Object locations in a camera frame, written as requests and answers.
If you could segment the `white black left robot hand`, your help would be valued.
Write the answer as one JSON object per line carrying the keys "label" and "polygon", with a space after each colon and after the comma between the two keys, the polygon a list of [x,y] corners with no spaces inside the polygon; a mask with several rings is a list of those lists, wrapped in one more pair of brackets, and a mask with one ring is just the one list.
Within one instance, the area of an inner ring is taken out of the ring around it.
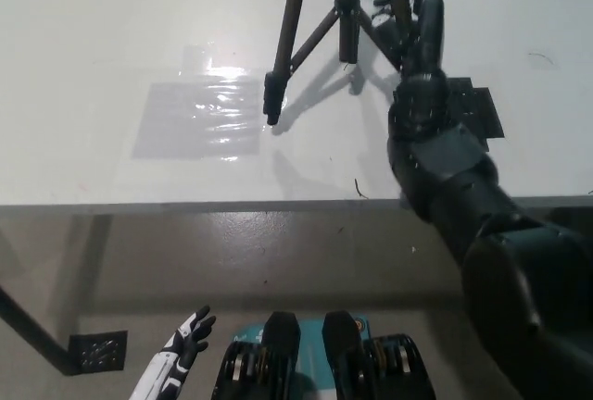
{"label": "white black left robot hand", "polygon": [[188,317],[153,355],[129,399],[177,399],[196,357],[208,348],[207,338],[215,322],[210,306],[202,306]]}

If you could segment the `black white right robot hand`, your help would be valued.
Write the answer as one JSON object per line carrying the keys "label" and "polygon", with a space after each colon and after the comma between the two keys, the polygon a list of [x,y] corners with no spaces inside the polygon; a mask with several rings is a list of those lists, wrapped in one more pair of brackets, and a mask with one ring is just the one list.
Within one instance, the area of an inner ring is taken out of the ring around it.
{"label": "black white right robot hand", "polygon": [[395,12],[389,0],[373,0],[379,10],[372,18],[385,17],[374,28],[381,43],[388,49],[402,77],[441,70],[444,44],[444,1],[410,0],[412,21],[410,30],[397,28]]}

